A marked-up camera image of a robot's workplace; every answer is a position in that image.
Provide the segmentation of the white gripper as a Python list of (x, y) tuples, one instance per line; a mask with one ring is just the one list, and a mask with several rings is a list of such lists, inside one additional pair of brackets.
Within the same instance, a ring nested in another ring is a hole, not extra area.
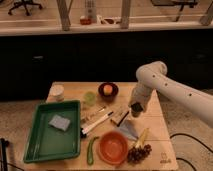
[(132, 89), (129, 106), (131, 108), (136, 108), (135, 104), (139, 103), (140, 110), (145, 111), (151, 98), (152, 91), (152, 88), (149, 88), (142, 83), (137, 83)]

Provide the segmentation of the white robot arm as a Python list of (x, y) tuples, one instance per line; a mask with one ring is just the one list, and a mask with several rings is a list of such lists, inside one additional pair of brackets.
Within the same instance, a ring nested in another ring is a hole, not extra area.
[(156, 61), (140, 66), (136, 71), (138, 82), (132, 90), (129, 107), (137, 106), (141, 111), (147, 110), (153, 90), (156, 90), (183, 105), (200, 120), (213, 128), (213, 95), (178, 83), (166, 76), (167, 66)]

